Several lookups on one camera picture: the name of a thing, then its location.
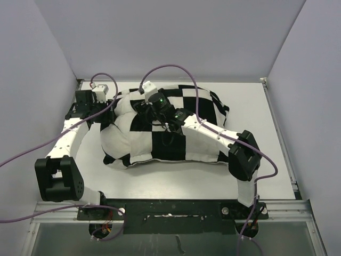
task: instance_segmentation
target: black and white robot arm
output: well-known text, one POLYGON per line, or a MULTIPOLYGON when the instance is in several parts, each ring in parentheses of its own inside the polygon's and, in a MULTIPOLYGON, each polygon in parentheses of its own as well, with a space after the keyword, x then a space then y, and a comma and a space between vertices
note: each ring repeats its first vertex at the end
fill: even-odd
POLYGON ((35 163, 40 195, 44 201, 72 202, 75 204, 100 205, 105 197, 84 184, 82 175, 75 163, 79 146, 90 130, 92 123, 111 122, 110 109, 95 119, 90 119, 71 129, 80 122, 108 106, 108 87, 100 84, 92 90, 76 91, 76 102, 66 115, 63 131, 69 130, 55 144, 45 158, 35 163))
POLYGON ((143 91, 140 93, 144 94, 146 105, 150 105, 155 119, 163 123, 169 132, 194 137, 198 141, 217 147, 229 157, 229 171, 237 179, 238 202, 250 207, 254 202, 255 179, 261 156, 223 135, 241 140, 259 149, 252 133, 229 131, 201 119, 200 124, 196 114, 187 109, 175 109, 150 81, 144 83, 142 88, 143 91))

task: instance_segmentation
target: checkered cloth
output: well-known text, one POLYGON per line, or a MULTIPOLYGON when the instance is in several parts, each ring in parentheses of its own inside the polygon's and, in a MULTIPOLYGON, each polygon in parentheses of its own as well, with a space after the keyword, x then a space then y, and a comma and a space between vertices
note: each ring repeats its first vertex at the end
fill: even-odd
MULTIPOLYGON (((170 85, 163 94, 175 108, 185 108, 195 113, 196 91, 192 85, 170 85)), ((141 120, 133 106, 142 102, 144 95, 137 89, 119 93, 114 104, 116 119, 113 124, 101 125, 101 143, 105 152, 104 164, 125 169, 136 163, 153 159, 158 161, 201 161, 227 163, 228 158, 217 147, 194 138, 165 132, 161 126, 152 126, 141 120), (163 143, 164 133, 174 135, 169 146, 163 143)), ((199 116, 219 127, 224 127, 229 108, 218 96, 199 88, 199 116)))

